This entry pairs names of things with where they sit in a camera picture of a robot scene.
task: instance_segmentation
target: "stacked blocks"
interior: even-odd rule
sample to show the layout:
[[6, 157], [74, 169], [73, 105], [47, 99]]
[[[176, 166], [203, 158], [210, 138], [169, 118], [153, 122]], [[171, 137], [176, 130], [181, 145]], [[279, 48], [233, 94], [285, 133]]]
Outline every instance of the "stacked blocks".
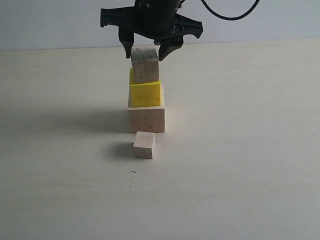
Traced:
[[165, 132], [164, 86], [159, 80], [159, 60], [154, 47], [131, 52], [128, 112], [131, 132]]

